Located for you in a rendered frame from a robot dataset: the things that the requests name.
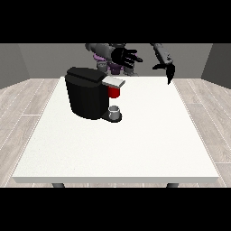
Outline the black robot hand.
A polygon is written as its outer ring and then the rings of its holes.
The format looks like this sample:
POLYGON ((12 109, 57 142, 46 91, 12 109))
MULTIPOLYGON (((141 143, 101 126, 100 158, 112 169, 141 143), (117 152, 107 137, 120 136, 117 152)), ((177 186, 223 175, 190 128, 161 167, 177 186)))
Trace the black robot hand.
POLYGON ((126 48, 115 48, 111 53, 111 59, 114 63, 131 69, 134 63, 143 60, 136 56, 137 50, 128 50, 126 48))
POLYGON ((170 85, 171 81, 174 78, 175 74, 175 65, 173 63, 165 64, 165 63, 160 63, 156 64, 153 69, 165 69, 166 70, 166 76, 168 79, 168 85, 170 85))

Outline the pale grey machine lid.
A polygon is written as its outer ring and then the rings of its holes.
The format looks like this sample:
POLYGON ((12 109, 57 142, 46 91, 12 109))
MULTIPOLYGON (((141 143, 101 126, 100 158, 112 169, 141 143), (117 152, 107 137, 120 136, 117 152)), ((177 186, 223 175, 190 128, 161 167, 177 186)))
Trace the pale grey machine lid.
POLYGON ((124 85, 125 81, 123 79, 118 79, 115 77, 106 76, 102 80, 102 84, 111 88, 120 88, 124 85))

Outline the red pod holder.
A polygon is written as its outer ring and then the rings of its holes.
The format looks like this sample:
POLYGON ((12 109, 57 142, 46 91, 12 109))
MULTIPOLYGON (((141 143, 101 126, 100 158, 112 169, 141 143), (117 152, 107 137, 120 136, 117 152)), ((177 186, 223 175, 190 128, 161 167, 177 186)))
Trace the red pod holder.
POLYGON ((120 96, 120 89, 119 88, 112 88, 108 87, 108 96, 111 98, 117 98, 120 96))

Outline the black coffee machine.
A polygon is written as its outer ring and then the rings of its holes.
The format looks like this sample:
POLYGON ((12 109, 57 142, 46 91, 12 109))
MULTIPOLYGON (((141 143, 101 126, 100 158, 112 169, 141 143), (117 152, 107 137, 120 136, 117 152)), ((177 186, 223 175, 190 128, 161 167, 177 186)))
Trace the black coffee machine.
POLYGON ((116 120, 109 118, 108 86, 102 80, 108 76, 97 69, 72 67, 65 76, 71 110, 82 118, 104 119, 111 123, 122 120, 122 114, 116 120))

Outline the small grey cup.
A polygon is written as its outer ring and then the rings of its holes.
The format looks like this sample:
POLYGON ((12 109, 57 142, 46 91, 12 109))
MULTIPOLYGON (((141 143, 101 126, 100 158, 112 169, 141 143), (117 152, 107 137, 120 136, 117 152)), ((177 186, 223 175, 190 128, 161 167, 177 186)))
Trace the small grey cup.
POLYGON ((108 108, 109 118, 112 120, 116 120, 120 116, 120 109, 118 106, 111 106, 108 108))

